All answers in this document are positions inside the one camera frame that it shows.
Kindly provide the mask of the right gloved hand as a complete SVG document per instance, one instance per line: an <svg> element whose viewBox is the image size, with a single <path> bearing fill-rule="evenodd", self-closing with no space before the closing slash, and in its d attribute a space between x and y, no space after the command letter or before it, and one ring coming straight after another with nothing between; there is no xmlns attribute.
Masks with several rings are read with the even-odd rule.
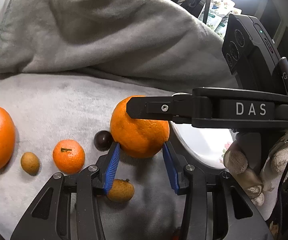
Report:
<svg viewBox="0 0 288 240"><path fill-rule="evenodd" d="M234 141L223 156L223 164L244 189L256 206L265 203L265 194L277 189L288 162L288 140L281 140L273 146L264 167L259 174L250 168L247 157Z"/></svg>

